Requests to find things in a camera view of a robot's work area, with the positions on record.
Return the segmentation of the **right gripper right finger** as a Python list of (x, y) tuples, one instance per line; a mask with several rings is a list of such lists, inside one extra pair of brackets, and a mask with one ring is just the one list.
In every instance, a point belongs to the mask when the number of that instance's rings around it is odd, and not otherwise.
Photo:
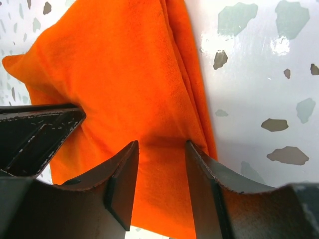
[(191, 141), (185, 160), (197, 238), (318, 238), (317, 183), (270, 187), (227, 168)]

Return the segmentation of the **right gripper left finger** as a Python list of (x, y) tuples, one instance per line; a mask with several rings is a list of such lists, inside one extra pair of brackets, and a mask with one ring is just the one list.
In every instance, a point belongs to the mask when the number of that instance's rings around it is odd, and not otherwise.
[(131, 226), (138, 163), (139, 143), (132, 141), (62, 185), (1, 177), (1, 238), (123, 239)]

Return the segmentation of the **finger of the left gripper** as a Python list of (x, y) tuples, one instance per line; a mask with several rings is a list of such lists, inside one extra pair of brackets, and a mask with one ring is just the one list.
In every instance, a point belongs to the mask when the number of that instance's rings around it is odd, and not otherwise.
[(73, 104), (1, 107), (1, 176), (37, 177), (85, 117)]

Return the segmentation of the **orange t-shirt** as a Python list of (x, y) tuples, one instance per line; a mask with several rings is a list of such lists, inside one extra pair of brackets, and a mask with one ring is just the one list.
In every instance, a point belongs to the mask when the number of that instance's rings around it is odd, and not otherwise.
[(216, 147), (182, 0), (77, 0), (24, 54), (6, 56), (34, 105), (73, 103), (86, 118), (51, 161), (62, 184), (139, 142), (132, 224), (196, 237), (184, 145)]

